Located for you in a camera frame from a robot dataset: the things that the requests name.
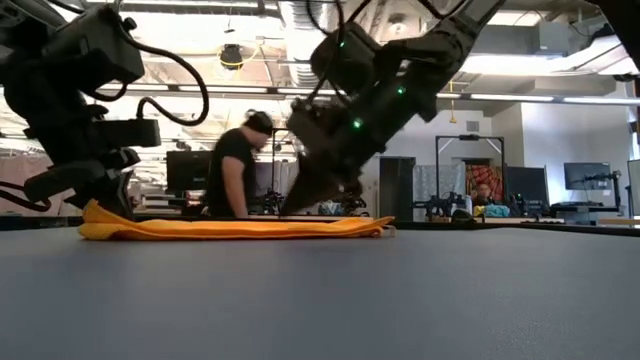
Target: ceiling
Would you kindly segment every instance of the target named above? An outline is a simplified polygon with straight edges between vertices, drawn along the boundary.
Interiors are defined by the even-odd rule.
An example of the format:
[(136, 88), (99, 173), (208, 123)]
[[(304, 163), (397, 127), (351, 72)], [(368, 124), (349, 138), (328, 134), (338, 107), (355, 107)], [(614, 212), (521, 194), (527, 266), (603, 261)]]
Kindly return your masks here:
[[(92, 6), (95, 2), (67, 0), (76, 6)], [(295, 86), (292, 79), (292, 60), (288, 51), (313, 45), (322, 38), (300, 38), (291, 43), (291, 34), (283, 26), (278, 16), (276, 2), (267, 1), (263, 16), (255, 16), (255, 1), (192, 1), (192, 0), (138, 0), (124, 1), (123, 17), (131, 17), (138, 28), (132, 32), (140, 42), (170, 50), (181, 55), (202, 75), (208, 85), (220, 86)], [(359, 1), (346, 0), (344, 8), (350, 14)], [(334, 24), (336, 16), (329, 5), (326, 6), (326, 23)], [(547, 15), (572, 17), (579, 14), (589, 18), (596, 16), (594, 8), (581, 1), (563, 0), (509, 0), (504, 10), (525, 10), (544, 12)], [(60, 11), (65, 17), (73, 18), (70, 13)], [(433, 26), (432, 16), (419, 5), (417, 0), (374, 0), (359, 17), (362, 27), (378, 42), (413, 37)], [(494, 26), (509, 31), (516, 26)], [(238, 71), (225, 69), (220, 62), (220, 51), (224, 44), (239, 44), (243, 55), (243, 65)], [(141, 84), (195, 84), (193, 78), (171, 60), (155, 55), (143, 54), (146, 75)], [(572, 78), (546, 79), (539, 81), (529, 76), (499, 76), (459, 73), (452, 79), (455, 92), (480, 93), (536, 93), (602, 95), (608, 92), (613, 83), (610, 77), (580, 76)], [(116, 103), (110, 103), (109, 118), (127, 119), (134, 115), (135, 107), (142, 94), (125, 96)], [(159, 96), (156, 100), (165, 108), (184, 119), (198, 116), (201, 99), (188, 96)], [(284, 121), (290, 113), (290, 98), (238, 99), (212, 98), (211, 111), (204, 124), (195, 127), (181, 127), (154, 113), (149, 108), (148, 117), (161, 119), (161, 137), (163, 146), (153, 149), (140, 149), (143, 162), (139, 165), (140, 178), (143, 181), (164, 181), (163, 157), (166, 151), (175, 150), (176, 141), (184, 141), (193, 149), (209, 149), (215, 140), (227, 129), (238, 126), (244, 120), (248, 109), (263, 110), (270, 113), (278, 126), (284, 127)], [(446, 108), (450, 102), (443, 102)], [(501, 104), (491, 102), (460, 102), (457, 109), (485, 111), (486, 114), (501, 109)], [(17, 137), (26, 123), (0, 100), (0, 130), (3, 134)], [(284, 146), (279, 156), (290, 157), (293, 148), (284, 143), (289, 140), (286, 132), (278, 135)], [(0, 144), (7, 153), (7, 147)]]

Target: workbench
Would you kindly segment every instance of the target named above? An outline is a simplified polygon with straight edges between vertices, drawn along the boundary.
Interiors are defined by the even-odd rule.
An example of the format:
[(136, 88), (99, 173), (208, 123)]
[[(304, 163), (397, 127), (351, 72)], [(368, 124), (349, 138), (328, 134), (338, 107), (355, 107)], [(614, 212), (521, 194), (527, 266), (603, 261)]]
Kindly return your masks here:
[(0, 237), (0, 359), (637, 359), (640, 240)]

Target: black cap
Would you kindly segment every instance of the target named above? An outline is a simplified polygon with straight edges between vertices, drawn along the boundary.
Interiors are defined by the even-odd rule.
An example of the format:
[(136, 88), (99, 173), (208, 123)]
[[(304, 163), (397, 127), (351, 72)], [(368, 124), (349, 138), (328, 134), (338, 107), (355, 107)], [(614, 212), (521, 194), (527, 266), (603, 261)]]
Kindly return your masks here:
[(271, 135), (273, 133), (273, 120), (271, 116), (267, 115), (264, 111), (247, 111), (247, 120), (242, 124), (253, 131), (257, 131), (261, 134)]

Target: black t-shirt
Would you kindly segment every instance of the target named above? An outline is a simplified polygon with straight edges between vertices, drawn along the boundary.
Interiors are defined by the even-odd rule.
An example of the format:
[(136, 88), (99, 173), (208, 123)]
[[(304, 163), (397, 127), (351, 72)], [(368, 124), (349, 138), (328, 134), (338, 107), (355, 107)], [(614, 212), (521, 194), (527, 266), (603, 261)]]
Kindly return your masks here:
[(255, 197), (256, 164), (251, 153), (252, 148), (240, 129), (229, 130), (218, 140), (211, 156), (206, 196), (207, 206), (212, 216), (235, 216), (229, 204), (222, 177), (222, 159), (227, 156), (236, 158), (244, 164), (242, 181), (244, 182), (245, 200), (249, 202)]

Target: ceiling duct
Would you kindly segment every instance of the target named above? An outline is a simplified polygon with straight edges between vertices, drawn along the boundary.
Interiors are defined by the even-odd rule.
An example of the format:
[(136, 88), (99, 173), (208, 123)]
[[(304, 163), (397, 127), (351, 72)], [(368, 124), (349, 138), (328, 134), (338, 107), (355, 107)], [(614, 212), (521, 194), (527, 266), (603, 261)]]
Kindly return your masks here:
[[(327, 28), (329, 4), (312, 2), (311, 13), (321, 27)], [(324, 34), (313, 26), (307, 15), (304, 1), (280, 3), (282, 18), (286, 24), (285, 42), (288, 60), (308, 61), (315, 48), (324, 40)], [(291, 80), (299, 87), (314, 87), (318, 78), (311, 71), (311, 65), (291, 65)]]

